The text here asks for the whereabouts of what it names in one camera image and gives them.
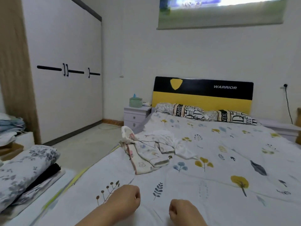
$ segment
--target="black and yellow headboard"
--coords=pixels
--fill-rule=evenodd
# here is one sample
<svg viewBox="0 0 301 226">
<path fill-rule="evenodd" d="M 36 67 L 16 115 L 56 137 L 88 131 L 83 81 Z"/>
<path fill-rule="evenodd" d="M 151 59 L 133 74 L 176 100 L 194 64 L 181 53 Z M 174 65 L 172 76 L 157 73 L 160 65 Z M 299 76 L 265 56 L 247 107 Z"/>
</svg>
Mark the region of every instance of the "black and yellow headboard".
<svg viewBox="0 0 301 226">
<path fill-rule="evenodd" d="M 253 87 L 251 82 L 156 77 L 152 106 L 169 102 L 250 114 Z"/>
</svg>

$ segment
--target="nightstand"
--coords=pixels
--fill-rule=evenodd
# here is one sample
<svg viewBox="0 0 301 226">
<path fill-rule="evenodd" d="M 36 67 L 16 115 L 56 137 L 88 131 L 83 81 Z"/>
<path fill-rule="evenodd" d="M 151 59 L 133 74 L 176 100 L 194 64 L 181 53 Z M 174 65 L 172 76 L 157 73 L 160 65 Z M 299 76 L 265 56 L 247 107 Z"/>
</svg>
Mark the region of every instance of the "nightstand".
<svg viewBox="0 0 301 226">
<path fill-rule="evenodd" d="M 273 129 L 275 132 L 280 134 L 291 142 L 296 142 L 296 139 L 301 131 L 301 127 L 292 124 L 283 124 L 276 120 L 271 119 L 256 119 L 263 126 Z"/>
<path fill-rule="evenodd" d="M 124 125 L 130 129 L 137 127 L 151 113 L 151 106 L 141 108 L 124 107 Z"/>
</svg>

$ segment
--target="nightstand drawer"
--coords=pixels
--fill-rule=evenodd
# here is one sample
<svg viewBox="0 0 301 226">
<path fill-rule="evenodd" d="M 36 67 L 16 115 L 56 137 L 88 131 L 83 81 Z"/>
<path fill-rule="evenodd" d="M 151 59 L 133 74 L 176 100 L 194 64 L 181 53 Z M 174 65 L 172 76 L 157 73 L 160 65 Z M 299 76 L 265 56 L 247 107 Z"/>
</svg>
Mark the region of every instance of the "nightstand drawer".
<svg viewBox="0 0 301 226">
<path fill-rule="evenodd" d="M 124 113 L 125 121 L 134 121 L 140 123 L 145 120 L 145 115 L 133 114 L 133 113 Z"/>
<path fill-rule="evenodd" d="M 140 123 L 132 122 L 132 121 L 124 121 L 124 125 L 129 127 L 130 129 L 135 129 Z"/>
</svg>

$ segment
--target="yellow shield emblem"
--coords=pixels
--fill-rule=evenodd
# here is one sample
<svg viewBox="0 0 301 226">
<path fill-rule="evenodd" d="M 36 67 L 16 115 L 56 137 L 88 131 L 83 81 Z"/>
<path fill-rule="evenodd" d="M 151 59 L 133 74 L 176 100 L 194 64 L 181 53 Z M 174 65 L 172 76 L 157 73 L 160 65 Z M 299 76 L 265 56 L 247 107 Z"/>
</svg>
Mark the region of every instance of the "yellow shield emblem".
<svg viewBox="0 0 301 226">
<path fill-rule="evenodd" d="M 182 79 L 173 78 L 170 80 L 171 86 L 174 90 L 178 89 L 182 85 L 182 82 L 183 82 Z"/>
</svg>

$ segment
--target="white floral bed sheet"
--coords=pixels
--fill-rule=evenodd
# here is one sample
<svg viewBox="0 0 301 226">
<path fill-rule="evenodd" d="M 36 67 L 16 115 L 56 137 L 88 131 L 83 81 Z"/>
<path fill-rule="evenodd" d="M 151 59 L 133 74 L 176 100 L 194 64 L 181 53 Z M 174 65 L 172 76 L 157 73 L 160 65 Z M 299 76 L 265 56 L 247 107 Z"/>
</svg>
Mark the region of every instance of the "white floral bed sheet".
<svg viewBox="0 0 301 226">
<path fill-rule="evenodd" d="M 37 225 L 73 226 L 118 186 L 140 187 L 141 205 L 119 225 L 172 225 L 172 199 L 190 200 L 209 226 L 300 225 L 301 151 L 263 126 L 205 122 L 154 113 L 144 132 L 169 130 L 198 154 L 135 175 L 121 149 L 92 166 Z"/>
</svg>

